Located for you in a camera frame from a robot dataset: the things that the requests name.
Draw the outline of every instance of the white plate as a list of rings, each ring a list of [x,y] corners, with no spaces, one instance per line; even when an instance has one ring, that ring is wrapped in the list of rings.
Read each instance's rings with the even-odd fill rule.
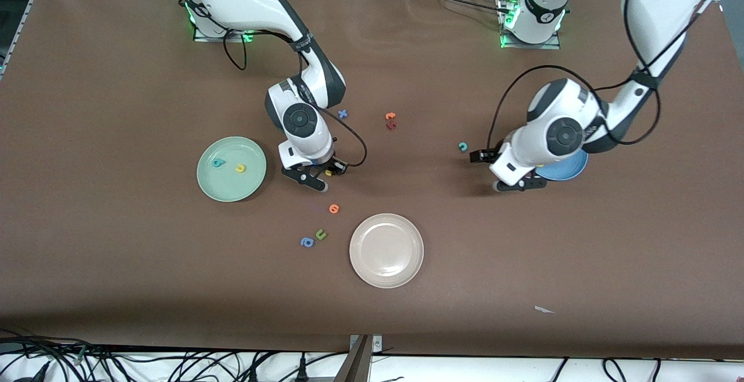
[[[351,236],[349,257],[363,281],[393,289],[418,273],[423,263],[423,240],[411,221],[394,213],[380,213],[357,226]]]

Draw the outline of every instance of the table surface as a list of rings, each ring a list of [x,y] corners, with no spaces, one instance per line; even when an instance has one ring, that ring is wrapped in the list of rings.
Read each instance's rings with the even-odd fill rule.
[[[744,81],[717,6],[691,28],[648,140],[592,156],[568,183],[494,194],[457,144],[485,144],[529,67],[624,79],[620,0],[571,0],[560,51],[499,48],[492,13],[441,0],[289,1],[342,70],[338,109],[369,146],[325,194],[278,173],[284,136],[263,96],[296,72],[284,43],[256,38],[239,72],[221,44],[191,41],[176,0],[35,0],[0,83],[0,324],[139,345],[332,351],[379,333],[420,354],[744,355]],[[495,136],[524,123],[561,77],[550,71],[514,88]],[[361,157],[330,128],[340,157]],[[231,135],[260,144],[268,173],[221,204],[196,162]],[[425,244],[394,290],[365,284],[348,256],[381,212]],[[319,228],[328,237],[301,247]]]

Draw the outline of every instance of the white paper scrap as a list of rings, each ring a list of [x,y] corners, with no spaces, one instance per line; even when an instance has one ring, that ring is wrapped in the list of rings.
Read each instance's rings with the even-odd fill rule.
[[[538,310],[538,311],[540,311],[540,312],[542,312],[542,313],[554,313],[552,310],[545,309],[545,308],[539,307],[537,305],[535,305],[535,309]]]

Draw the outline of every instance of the white surface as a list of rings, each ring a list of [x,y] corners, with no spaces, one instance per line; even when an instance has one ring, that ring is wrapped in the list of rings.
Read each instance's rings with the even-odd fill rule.
[[[349,257],[363,281],[393,289],[411,281],[423,263],[423,239],[416,226],[394,213],[379,213],[357,226]]]
[[[154,358],[155,356],[182,355],[182,354],[140,354],[131,355],[133,358]],[[320,353],[308,354],[311,358],[320,356]],[[241,353],[241,369],[247,369],[253,358],[253,353]],[[0,356],[0,369],[5,367],[16,355]],[[296,369],[300,353],[281,353],[272,356],[258,368],[258,378],[261,382],[276,382],[293,369]],[[310,377],[333,376],[341,367],[345,355],[333,356],[313,365],[308,366],[307,373]],[[0,375],[0,382],[10,382],[19,377],[31,377],[46,362],[44,358],[32,360],[21,359],[8,371]],[[383,380],[395,379],[402,376],[401,382],[471,382],[471,381],[497,381],[497,382],[547,382],[555,374],[561,359],[542,358],[422,358],[422,356],[375,356],[370,367],[370,382],[382,382]],[[180,360],[163,360],[154,363],[125,363],[128,373],[138,382],[165,382]],[[656,363],[653,360],[618,360],[625,377],[629,382],[649,382]],[[226,367],[235,371],[237,362],[235,358],[225,361]],[[202,361],[194,366],[181,380],[184,382],[189,377],[194,377],[200,369],[208,365]],[[221,382],[231,382],[231,377],[210,369],[206,374],[216,375]],[[102,369],[95,371],[97,380],[108,380]],[[123,377],[114,374],[116,380]],[[664,360],[661,363],[661,371],[657,382],[736,382],[737,377],[744,376],[744,364],[742,363],[720,363],[710,361],[680,361]],[[571,359],[566,363],[563,372],[558,379],[559,382],[609,382],[602,370],[602,360],[599,359]],[[64,377],[59,371],[59,366],[54,364],[49,367],[45,382],[64,382]]]

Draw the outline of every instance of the plate rim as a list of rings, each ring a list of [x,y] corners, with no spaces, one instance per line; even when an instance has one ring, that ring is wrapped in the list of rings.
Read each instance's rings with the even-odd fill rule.
[[[253,191],[251,191],[250,193],[246,194],[243,197],[240,197],[239,199],[234,199],[234,200],[220,200],[220,199],[217,199],[216,197],[213,197],[212,195],[208,194],[204,190],[204,185],[202,185],[202,180],[201,180],[201,178],[199,176],[199,166],[202,165],[202,162],[205,160],[205,157],[207,156],[208,152],[210,152],[210,150],[213,147],[218,146],[221,142],[228,141],[228,140],[237,140],[237,141],[244,141],[244,142],[247,141],[247,142],[250,142],[251,144],[255,145],[258,148],[258,150],[259,150],[259,152],[261,154],[261,159],[263,159],[264,168],[263,168],[263,173],[261,174],[261,178],[260,178],[260,180],[258,182],[258,186],[255,189],[253,189]],[[266,178],[266,170],[268,170],[268,168],[269,168],[269,163],[266,160],[266,154],[263,152],[263,148],[261,148],[261,146],[256,141],[254,141],[254,140],[252,140],[250,138],[246,138],[245,136],[240,136],[240,135],[226,136],[224,138],[218,139],[215,142],[212,142],[212,144],[210,144],[209,147],[207,147],[207,149],[205,149],[204,152],[202,152],[202,156],[199,157],[199,162],[196,163],[196,183],[199,185],[199,189],[201,189],[202,193],[205,194],[210,199],[216,200],[217,202],[225,202],[225,204],[231,204],[232,202],[238,202],[239,200],[243,200],[243,199],[249,197],[250,195],[252,195],[253,193],[255,193],[258,190],[258,188],[260,188],[261,185],[263,184],[263,180],[264,180],[264,178]]]
[[[355,237],[357,237],[357,236],[359,236],[359,234],[362,234],[363,233],[362,227],[364,227],[364,230],[368,229],[369,228],[369,225],[365,226],[366,223],[373,222],[378,217],[383,217],[383,216],[388,216],[388,217],[389,216],[392,216],[392,217],[400,218],[405,223],[409,224],[414,229],[414,231],[416,231],[416,236],[418,236],[417,237],[417,241],[420,242],[420,247],[421,247],[420,259],[417,261],[417,264],[415,266],[415,270],[413,271],[411,277],[409,277],[408,279],[400,282],[399,284],[395,284],[394,286],[382,286],[382,285],[373,283],[373,282],[369,281],[368,279],[365,279],[364,276],[362,276],[359,273],[359,269],[357,268],[358,265],[355,263],[354,256],[352,255],[352,247],[354,247]],[[375,215],[372,215],[372,216],[370,216],[370,217],[362,220],[362,222],[359,223],[359,225],[356,226],[356,228],[354,229],[353,234],[351,234],[351,239],[349,241],[349,260],[351,261],[351,267],[354,269],[354,273],[356,273],[356,275],[359,276],[359,278],[362,279],[362,281],[364,281],[364,283],[369,284],[370,286],[377,287],[379,289],[396,289],[397,287],[401,287],[402,285],[409,283],[414,277],[416,277],[416,275],[419,273],[419,270],[421,270],[421,266],[423,265],[423,257],[424,257],[424,254],[425,254],[425,252],[424,252],[424,246],[423,245],[424,244],[423,244],[423,237],[421,236],[421,231],[419,231],[419,229],[416,227],[416,225],[414,225],[414,223],[412,223],[408,218],[403,217],[402,215],[398,215],[397,213],[390,213],[390,212],[376,213]]]

